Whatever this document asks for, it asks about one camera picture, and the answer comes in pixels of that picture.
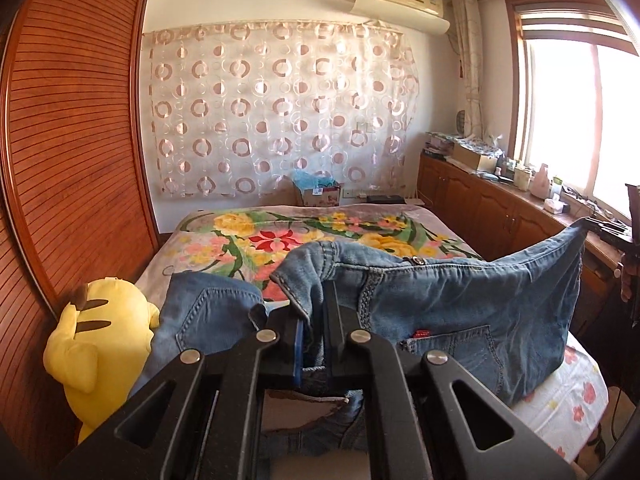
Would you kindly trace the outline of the blue denim jeans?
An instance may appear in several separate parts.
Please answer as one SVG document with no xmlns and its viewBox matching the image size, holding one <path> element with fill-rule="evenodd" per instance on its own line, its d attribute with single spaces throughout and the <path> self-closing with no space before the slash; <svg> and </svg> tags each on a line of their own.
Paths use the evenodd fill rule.
<svg viewBox="0 0 640 480">
<path fill-rule="evenodd" d="M 398 257 L 354 242 L 319 240 L 289 252 L 269 275 L 304 322 L 302 391 L 346 394 L 346 405 L 302 430 L 262 436 L 265 458 L 367 451 L 362 393 L 326 386 L 323 289 L 334 282 L 337 302 L 355 311 L 359 327 L 399 350 L 453 356 L 506 405 L 527 396 L 562 363 L 579 294 L 586 232 L 570 226 L 495 261 Z M 175 273 L 154 330 L 151 354 L 133 396 L 178 354 L 211 354 L 266 327 L 262 293 L 233 278 Z"/>
</svg>

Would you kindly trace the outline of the pink bottle on sill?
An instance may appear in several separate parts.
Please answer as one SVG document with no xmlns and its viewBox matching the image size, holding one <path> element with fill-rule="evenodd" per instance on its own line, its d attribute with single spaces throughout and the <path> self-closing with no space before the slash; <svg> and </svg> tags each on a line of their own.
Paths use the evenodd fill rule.
<svg viewBox="0 0 640 480">
<path fill-rule="evenodd" d="M 540 200 L 546 200 L 549 197 L 549 192 L 550 179 L 548 175 L 548 165 L 541 164 L 539 170 L 534 175 L 532 182 L 530 182 L 529 193 Z"/>
</svg>

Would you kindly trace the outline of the white cup on sill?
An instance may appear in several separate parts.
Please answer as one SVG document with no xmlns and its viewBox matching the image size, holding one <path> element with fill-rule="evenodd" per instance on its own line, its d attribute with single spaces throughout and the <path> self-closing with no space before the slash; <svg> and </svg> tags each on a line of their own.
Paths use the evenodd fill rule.
<svg viewBox="0 0 640 480">
<path fill-rule="evenodd" d="M 516 166 L 514 168 L 514 185 L 523 192 L 526 192 L 529 188 L 530 171 L 524 166 Z"/>
</svg>

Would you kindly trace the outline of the wooden side cabinet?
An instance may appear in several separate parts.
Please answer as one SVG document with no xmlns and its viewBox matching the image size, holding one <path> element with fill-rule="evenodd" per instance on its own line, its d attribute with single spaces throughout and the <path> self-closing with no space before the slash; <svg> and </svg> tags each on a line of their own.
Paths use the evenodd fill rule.
<svg viewBox="0 0 640 480">
<path fill-rule="evenodd" d="M 416 194 L 425 206 L 481 257 L 495 260 L 559 233 L 573 223 L 512 185 L 476 174 L 427 154 L 420 157 Z M 582 289 L 570 330 L 584 339 L 604 326 L 605 308 L 618 294 L 614 278 L 620 253 L 590 233 L 582 258 Z"/>
</svg>

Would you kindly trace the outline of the yellow plush toy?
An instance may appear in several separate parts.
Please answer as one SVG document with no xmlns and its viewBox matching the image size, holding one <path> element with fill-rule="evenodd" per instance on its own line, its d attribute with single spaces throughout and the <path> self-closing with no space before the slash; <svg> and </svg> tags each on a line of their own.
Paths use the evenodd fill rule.
<svg viewBox="0 0 640 480">
<path fill-rule="evenodd" d="M 151 353 L 160 310 L 120 278 L 80 286 L 60 314 L 43 352 L 63 385 L 83 441 L 127 400 Z"/>
</svg>

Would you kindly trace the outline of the flat box on cabinet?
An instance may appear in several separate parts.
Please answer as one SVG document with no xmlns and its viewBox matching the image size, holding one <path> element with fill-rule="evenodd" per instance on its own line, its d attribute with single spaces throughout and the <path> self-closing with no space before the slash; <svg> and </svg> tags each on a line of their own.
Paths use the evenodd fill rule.
<svg viewBox="0 0 640 480">
<path fill-rule="evenodd" d="M 500 148 L 482 148 L 481 146 L 456 143 L 452 158 L 474 171 L 494 172 L 498 159 L 502 155 Z"/>
</svg>

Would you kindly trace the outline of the white flower print sheet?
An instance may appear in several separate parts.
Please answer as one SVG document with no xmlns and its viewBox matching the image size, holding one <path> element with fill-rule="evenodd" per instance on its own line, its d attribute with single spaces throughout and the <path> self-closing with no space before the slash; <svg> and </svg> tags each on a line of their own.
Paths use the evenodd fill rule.
<svg viewBox="0 0 640 480">
<path fill-rule="evenodd" d="M 561 365 L 512 411 L 570 463 L 597 429 L 607 406 L 608 388 L 599 365 L 568 334 Z"/>
</svg>

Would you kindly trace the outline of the floral bed blanket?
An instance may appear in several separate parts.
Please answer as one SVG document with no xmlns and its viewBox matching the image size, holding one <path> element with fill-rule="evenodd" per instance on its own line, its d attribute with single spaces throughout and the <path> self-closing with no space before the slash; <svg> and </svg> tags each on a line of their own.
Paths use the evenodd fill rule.
<svg viewBox="0 0 640 480">
<path fill-rule="evenodd" d="M 413 205 L 268 206 L 198 210 L 184 217 L 137 280 L 161 307 L 172 274 L 200 271 L 246 281 L 268 301 L 284 298 L 269 275 L 288 252 L 317 240 L 352 240 L 399 257 L 475 258 L 431 211 Z"/>
</svg>

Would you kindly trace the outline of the black device on bed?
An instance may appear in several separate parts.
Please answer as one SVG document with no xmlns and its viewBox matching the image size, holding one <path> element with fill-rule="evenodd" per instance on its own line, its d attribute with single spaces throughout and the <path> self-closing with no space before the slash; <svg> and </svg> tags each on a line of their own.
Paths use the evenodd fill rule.
<svg viewBox="0 0 640 480">
<path fill-rule="evenodd" d="M 406 200 L 400 195 L 368 195 L 366 197 L 367 204 L 375 205 L 403 205 Z"/>
</svg>

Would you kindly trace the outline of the beige side curtain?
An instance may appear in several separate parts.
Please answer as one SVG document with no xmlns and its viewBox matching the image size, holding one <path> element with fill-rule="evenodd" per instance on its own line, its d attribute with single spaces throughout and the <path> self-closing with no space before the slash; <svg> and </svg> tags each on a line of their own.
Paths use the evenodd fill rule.
<svg viewBox="0 0 640 480">
<path fill-rule="evenodd" d="M 476 0 L 452 0 L 454 24 L 464 84 L 464 135 L 481 139 L 484 133 L 482 83 L 483 34 L 480 7 Z"/>
</svg>

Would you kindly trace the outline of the wooden slatted wardrobe door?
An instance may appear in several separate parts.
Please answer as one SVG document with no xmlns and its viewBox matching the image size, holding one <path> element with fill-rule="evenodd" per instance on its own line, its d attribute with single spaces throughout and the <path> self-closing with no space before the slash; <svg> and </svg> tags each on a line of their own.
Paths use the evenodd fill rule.
<svg viewBox="0 0 640 480">
<path fill-rule="evenodd" d="M 1 0 L 1 433 L 48 478 L 78 420 L 42 354 L 82 284 L 158 247 L 139 126 L 146 0 Z"/>
</svg>

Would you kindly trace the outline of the cardboard box with blue cloth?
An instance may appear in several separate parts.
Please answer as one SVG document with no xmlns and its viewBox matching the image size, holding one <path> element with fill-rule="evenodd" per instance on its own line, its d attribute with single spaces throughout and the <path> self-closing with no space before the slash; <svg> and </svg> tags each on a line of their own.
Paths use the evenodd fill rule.
<svg viewBox="0 0 640 480">
<path fill-rule="evenodd" d="M 342 185 L 331 177 L 314 176 L 296 169 L 291 180 L 297 206 L 335 207 L 340 204 Z"/>
</svg>

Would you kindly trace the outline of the circle pattern sheer curtain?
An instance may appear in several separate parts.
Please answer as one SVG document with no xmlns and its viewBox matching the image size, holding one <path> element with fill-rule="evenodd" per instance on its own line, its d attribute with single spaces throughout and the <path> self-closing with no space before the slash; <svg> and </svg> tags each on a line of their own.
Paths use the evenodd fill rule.
<svg viewBox="0 0 640 480">
<path fill-rule="evenodd" d="M 420 82 L 401 32 L 199 24 L 149 32 L 141 61 L 163 196 L 254 200 L 299 172 L 355 190 L 402 185 Z"/>
</svg>

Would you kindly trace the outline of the window with wooden frame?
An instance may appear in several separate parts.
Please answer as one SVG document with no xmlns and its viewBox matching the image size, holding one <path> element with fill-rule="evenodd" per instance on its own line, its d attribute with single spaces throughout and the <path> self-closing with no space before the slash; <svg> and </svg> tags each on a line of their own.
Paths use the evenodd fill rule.
<svg viewBox="0 0 640 480">
<path fill-rule="evenodd" d="M 639 181 L 639 50 L 604 0 L 506 0 L 510 155 L 629 219 Z"/>
</svg>

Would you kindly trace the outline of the white wall air conditioner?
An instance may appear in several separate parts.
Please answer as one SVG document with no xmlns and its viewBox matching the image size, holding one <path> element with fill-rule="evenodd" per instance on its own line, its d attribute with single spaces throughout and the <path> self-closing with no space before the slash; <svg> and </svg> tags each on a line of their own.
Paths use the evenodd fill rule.
<svg viewBox="0 0 640 480">
<path fill-rule="evenodd" d="M 355 0 L 352 14 L 432 35 L 445 35 L 442 0 Z"/>
</svg>

